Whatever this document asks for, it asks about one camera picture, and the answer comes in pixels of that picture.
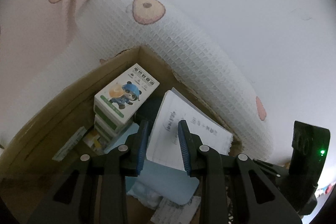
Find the panda illustration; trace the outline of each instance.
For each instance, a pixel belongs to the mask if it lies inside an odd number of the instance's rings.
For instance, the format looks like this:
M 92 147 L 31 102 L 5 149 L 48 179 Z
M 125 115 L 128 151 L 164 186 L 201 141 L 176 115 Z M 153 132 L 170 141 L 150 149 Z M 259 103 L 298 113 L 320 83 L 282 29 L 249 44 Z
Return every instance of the panda illustration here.
M 125 103 L 133 105 L 131 101 L 139 100 L 141 93 L 141 90 L 130 81 L 123 86 L 116 84 L 109 91 L 111 97 L 110 102 L 117 103 L 119 109 L 124 109 Z

